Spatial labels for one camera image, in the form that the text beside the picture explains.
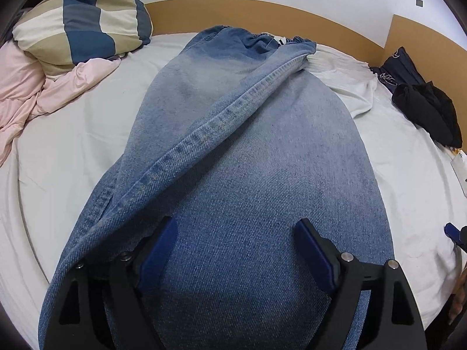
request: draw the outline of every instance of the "jeans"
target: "jeans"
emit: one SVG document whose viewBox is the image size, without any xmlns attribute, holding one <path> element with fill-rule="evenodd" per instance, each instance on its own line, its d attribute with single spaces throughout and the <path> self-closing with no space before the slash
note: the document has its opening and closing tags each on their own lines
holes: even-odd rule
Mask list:
<svg viewBox="0 0 467 350">
<path fill-rule="evenodd" d="M 384 264 L 391 233 L 344 104 L 303 70 L 316 44 L 214 27 L 159 72 L 122 157 L 95 187 L 41 312 L 66 272 L 132 250 L 164 216 L 178 240 L 144 294 L 167 350 L 304 349 L 330 299 L 297 256 L 307 217 L 340 251 Z M 363 293 L 346 348 L 356 347 Z"/>
</svg>

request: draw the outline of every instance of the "checkered pillow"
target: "checkered pillow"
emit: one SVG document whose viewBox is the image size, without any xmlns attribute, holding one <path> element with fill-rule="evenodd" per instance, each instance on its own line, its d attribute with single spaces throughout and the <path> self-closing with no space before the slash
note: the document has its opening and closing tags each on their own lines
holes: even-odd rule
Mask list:
<svg viewBox="0 0 467 350">
<path fill-rule="evenodd" d="M 140 0 L 44 0 L 13 29 L 18 46 L 38 58 L 49 76 L 147 45 L 151 33 Z"/>
</svg>

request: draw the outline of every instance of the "hand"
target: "hand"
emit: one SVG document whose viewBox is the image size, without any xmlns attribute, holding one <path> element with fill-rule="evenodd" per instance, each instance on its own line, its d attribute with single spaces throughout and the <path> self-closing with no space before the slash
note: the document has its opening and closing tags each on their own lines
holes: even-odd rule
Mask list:
<svg viewBox="0 0 467 350">
<path fill-rule="evenodd" d="M 467 266 L 464 268 L 464 271 L 461 273 L 457 279 L 456 286 L 452 291 L 454 300 L 452 300 L 451 309 L 449 310 L 449 324 L 451 324 L 454 319 L 462 312 L 464 304 L 466 302 L 466 292 L 464 290 L 464 285 L 467 279 Z"/>
</svg>

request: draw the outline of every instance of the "denim fabric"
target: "denim fabric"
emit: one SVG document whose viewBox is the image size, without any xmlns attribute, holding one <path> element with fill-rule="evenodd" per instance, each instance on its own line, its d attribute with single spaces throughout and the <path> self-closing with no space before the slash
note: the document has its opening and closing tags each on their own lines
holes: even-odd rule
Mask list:
<svg viewBox="0 0 467 350">
<path fill-rule="evenodd" d="M 66 272 L 131 250 L 164 216 L 178 240 L 144 303 L 167 350 L 304 349 L 328 307 L 293 243 L 307 217 L 339 250 L 393 257 L 384 205 L 344 104 L 302 70 L 314 42 L 214 27 L 151 84 L 122 157 L 64 249 L 39 324 L 43 344 Z M 362 294 L 346 348 L 366 313 Z"/>
</svg>

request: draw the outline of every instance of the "mattress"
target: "mattress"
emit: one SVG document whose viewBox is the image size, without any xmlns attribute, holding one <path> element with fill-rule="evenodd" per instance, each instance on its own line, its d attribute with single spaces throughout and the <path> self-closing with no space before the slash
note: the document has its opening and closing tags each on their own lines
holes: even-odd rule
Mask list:
<svg viewBox="0 0 467 350">
<path fill-rule="evenodd" d="M 61 251 L 91 191 L 123 153 L 144 94 L 194 34 L 161 35 L 129 53 L 99 85 L 59 111 L 29 122 L 0 168 L 0 301 L 38 349 L 41 304 Z M 318 45 L 312 72 L 349 109 L 388 214 L 395 257 L 424 326 L 449 297 L 462 259 L 443 226 L 461 228 L 467 201 L 452 155 L 391 103 L 366 63 Z"/>
</svg>

